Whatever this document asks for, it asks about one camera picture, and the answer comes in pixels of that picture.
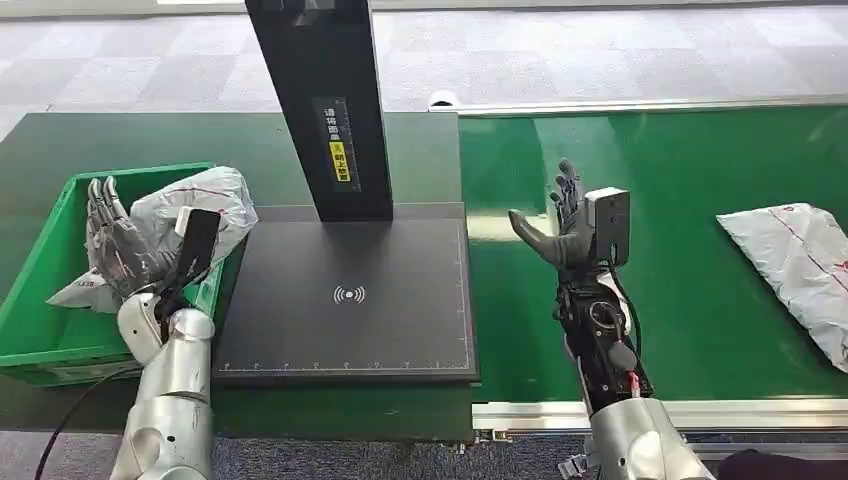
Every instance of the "robotic hand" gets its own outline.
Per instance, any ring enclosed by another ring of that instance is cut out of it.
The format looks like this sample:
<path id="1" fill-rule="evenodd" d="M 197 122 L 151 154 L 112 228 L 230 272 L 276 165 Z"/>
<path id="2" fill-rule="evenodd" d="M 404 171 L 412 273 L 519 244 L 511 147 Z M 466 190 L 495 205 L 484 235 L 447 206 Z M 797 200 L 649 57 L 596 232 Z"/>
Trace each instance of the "robotic hand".
<path id="1" fill-rule="evenodd" d="M 113 177 L 88 189 L 91 263 L 124 299 L 118 329 L 144 367 L 112 480 L 212 479 L 212 320 L 182 289 L 208 268 L 220 216 L 193 210 L 179 252 L 157 252 L 133 225 Z"/>
<path id="2" fill-rule="evenodd" d="M 602 471 L 611 480 L 713 480 L 662 402 L 649 398 L 653 388 L 639 358 L 639 338 L 634 348 L 627 336 L 628 315 L 640 333 L 615 271 L 629 255 L 629 192 L 604 188 L 584 195 L 567 160 L 559 169 L 559 191 L 551 193 L 557 236 L 542 233 L 518 211 L 509 218 L 515 233 L 557 270 L 554 318 L 577 364 Z"/>

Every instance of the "white plastic bag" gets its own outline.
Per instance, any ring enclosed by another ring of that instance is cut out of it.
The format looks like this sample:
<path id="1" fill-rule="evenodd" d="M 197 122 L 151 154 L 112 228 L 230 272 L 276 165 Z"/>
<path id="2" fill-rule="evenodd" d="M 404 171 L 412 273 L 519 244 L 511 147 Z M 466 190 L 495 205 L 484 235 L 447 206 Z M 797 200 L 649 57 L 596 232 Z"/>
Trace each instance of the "white plastic bag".
<path id="1" fill-rule="evenodd" d="M 159 251 L 172 251 L 183 239 L 175 231 L 182 207 L 221 214 L 212 266 L 227 257 L 259 221 L 247 183 L 238 170 L 215 167 L 133 202 L 130 220 Z"/>
<path id="2" fill-rule="evenodd" d="M 848 372 L 848 238 L 833 215 L 794 203 L 716 218 L 833 366 Z"/>
<path id="3" fill-rule="evenodd" d="M 187 207 L 221 214 L 212 267 L 224 260 L 259 220 L 244 177 L 231 167 L 211 168 L 133 202 L 130 220 L 156 250 L 174 251 L 182 243 L 182 236 L 175 231 L 177 218 L 181 211 L 186 215 Z M 88 228 L 86 235 L 91 235 Z M 88 272 L 50 297 L 47 303 L 116 313 L 121 306 L 121 298 L 97 273 L 90 252 L 89 268 Z"/>

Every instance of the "green plastic crate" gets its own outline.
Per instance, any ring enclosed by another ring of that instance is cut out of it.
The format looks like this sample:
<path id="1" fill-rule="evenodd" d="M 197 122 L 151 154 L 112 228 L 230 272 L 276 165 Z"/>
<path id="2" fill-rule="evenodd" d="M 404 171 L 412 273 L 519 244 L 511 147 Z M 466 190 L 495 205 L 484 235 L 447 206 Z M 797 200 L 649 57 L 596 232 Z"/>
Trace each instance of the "green plastic crate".
<path id="1" fill-rule="evenodd" d="M 85 254 L 87 187 L 113 175 L 121 200 L 135 200 L 209 168 L 211 163 L 84 173 L 65 184 L 23 268 L 0 306 L 0 374 L 31 385 L 90 382 L 135 364 L 114 314 L 47 305 L 45 301 L 88 270 Z M 186 296 L 212 316 L 222 266 Z"/>

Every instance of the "red wire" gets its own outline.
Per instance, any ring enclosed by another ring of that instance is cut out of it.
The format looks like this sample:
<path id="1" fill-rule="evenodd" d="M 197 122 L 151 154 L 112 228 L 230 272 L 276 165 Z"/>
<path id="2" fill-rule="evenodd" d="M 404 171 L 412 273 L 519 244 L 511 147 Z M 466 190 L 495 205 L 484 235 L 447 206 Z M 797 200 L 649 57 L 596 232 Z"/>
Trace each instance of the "red wire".
<path id="1" fill-rule="evenodd" d="M 639 386 L 639 375 L 636 375 L 636 372 L 630 372 L 630 394 L 633 398 L 642 396 L 642 389 Z"/>

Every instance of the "wireless charging symbol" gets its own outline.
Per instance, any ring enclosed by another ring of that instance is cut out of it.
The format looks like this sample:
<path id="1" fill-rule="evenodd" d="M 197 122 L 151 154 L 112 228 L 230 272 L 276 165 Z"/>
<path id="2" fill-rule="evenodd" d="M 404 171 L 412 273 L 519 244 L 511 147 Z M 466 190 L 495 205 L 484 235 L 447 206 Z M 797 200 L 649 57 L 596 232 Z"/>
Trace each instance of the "wireless charging symbol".
<path id="1" fill-rule="evenodd" d="M 345 290 L 341 285 L 339 285 L 335 290 L 333 290 L 333 302 L 335 302 L 336 305 L 350 302 L 362 303 L 364 301 L 365 287 L 362 285 L 353 290 Z"/>

